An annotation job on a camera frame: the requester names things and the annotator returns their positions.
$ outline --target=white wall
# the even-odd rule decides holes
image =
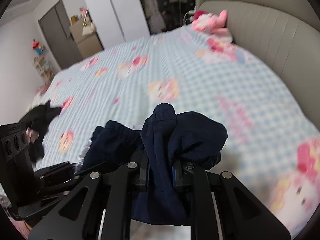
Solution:
[[[69,19],[73,15],[79,15],[80,14],[80,7],[86,7],[86,3],[84,0],[62,0],[64,7],[66,9],[67,15]],[[40,29],[40,26],[38,24],[38,20],[40,20],[56,3],[58,3],[59,0],[42,0],[39,5],[36,7],[36,9],[33,11],[36,24],[38,26],[38,29],[41,33],[42,40],[44,40],[44,45],[49,49],[49,46],[47,42],[45,41],[45,38],[42,34],[42,31]],[[50,61],[51,65],[55,68],[56,71],[61,70],[58,62],[55,60],[53,54],[50,51],[50,54],[48,55],[48,60]]]
[[[112,0],[126,41],[149,37],[149,28],[140,0]]]
[[[33,39],[43,41],[33,13],[0,28],[0,125],[18,122],[43,85],[33,67]]]
[[[103,47],[107,49],[124,42],[110,0],[85,0],[85,2]]]

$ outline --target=gray door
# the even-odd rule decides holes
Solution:
[[[62,69],[83,59],[69,30],[70,21],[62,0],[39,20],[39,25]]]

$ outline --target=ceiling molding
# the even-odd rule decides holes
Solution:
[[[0,19],[0,27],[19,16],[33,12],[41,1],[42,0],[30,0],[8,8]]]

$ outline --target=bed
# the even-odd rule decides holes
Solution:
[[[236,175],[295,238],[320,202],[320,21],[307,0],[196,6],[215,14],[227,9],[237,45],[218,40],[225,53],[213,53],[206,34],[183,26],[61,71],[33,102],[63,107],[36,169],[77,162],[96,126],[115,120],[139,127],[167,102],[176,113],[197,111],[225,125],[222,161],[211,171]],[[167,238],[190,239],[190,229],[132,221],[132,239]]]

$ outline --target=black mechanical device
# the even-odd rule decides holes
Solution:
[[[69,162],[33,172],[23,124],[0,127],[0,182],[8,212],[33,229],[30,240],[130,239],[132,194],[145,192],[145,151],[120,167],[102,163],[74,174]],[[191,239],[290,240],[282,223],[230,172],[177,160],[172,180],[191,200]]]

